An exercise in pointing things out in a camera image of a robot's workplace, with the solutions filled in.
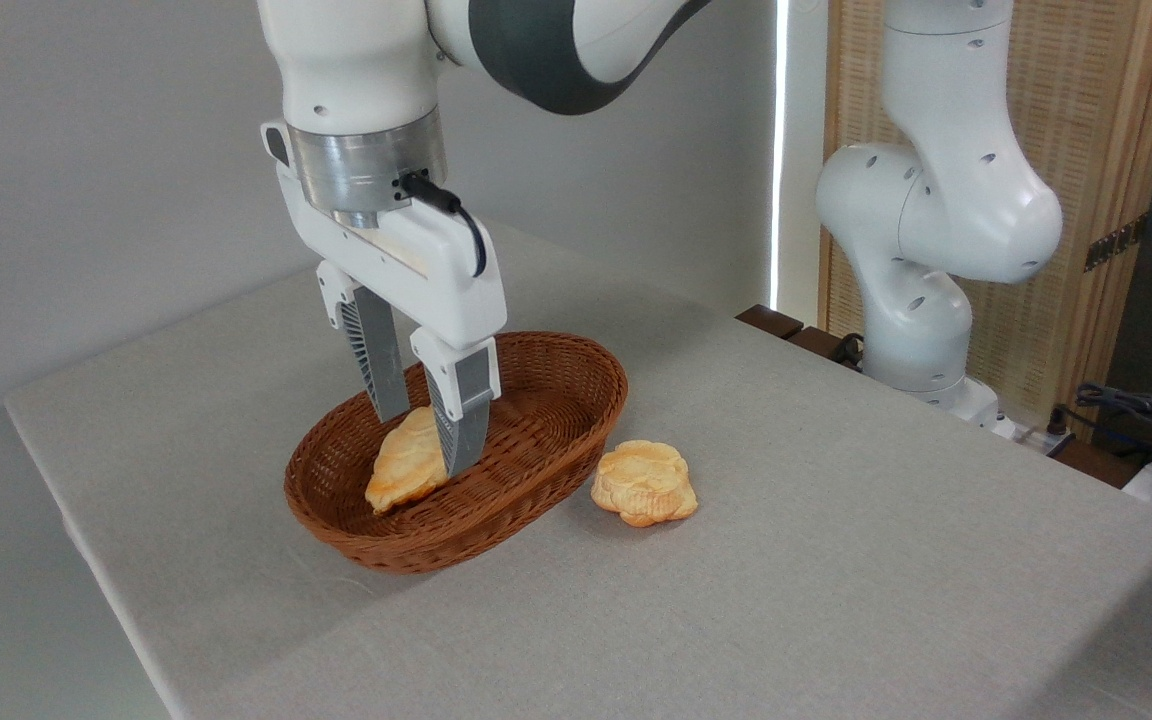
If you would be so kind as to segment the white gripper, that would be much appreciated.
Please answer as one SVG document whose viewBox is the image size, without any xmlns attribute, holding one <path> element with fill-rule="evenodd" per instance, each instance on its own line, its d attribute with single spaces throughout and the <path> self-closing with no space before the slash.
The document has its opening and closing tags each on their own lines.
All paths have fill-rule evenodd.
<svg viewBox="0 0 1152 720">
<path fill-rule="evenodd" d="M 316 276 L 326 314 L 346 334 L 379 420 L 410 410 L 392 306 L 420 325 L 412 350 L 445 470 L 457 477 L 483 456 L 500 397 L 493 334 L 507 313 L 488 232 L 412 194 L 444 183 L 442 124 L 332 136 L 270 122 L 262 141 L 294 228 L 325 259 Z"/>
</svg>

